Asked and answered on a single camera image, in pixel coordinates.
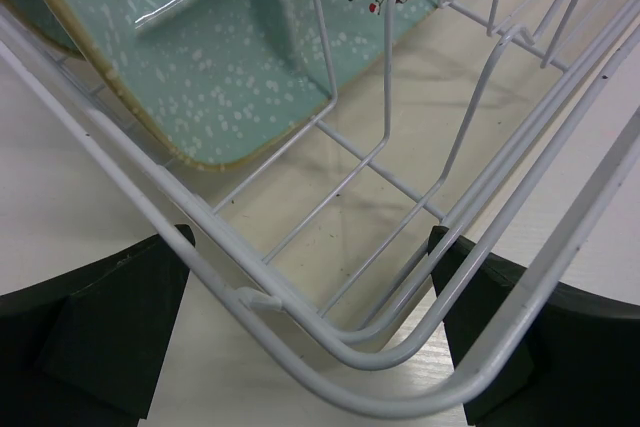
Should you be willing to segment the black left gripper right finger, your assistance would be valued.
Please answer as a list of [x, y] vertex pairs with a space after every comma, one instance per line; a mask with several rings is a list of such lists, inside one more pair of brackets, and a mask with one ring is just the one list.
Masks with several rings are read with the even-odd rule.
[[[473, 247], [460, 237], [439, 260], [437, 296]], [[454, 367], [525, 271], [485, 259], [444, 319]], [[463, 407], [470, 426], [639, 426], [639, 306], [558, 283], [498, 376]]]

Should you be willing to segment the teal rectangular divided plate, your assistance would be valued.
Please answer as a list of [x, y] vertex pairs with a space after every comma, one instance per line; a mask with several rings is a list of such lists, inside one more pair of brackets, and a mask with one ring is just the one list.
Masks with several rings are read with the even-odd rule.
[[437, 0], [45, 0], [84, 58], [185, 164], [216, 170], [279, 140]]

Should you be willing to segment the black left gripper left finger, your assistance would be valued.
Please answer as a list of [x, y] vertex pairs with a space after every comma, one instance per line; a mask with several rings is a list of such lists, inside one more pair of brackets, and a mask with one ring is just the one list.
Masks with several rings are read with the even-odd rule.
[[1, 297], [4, 426], [135, 426], [189, 269], [159, 236]]

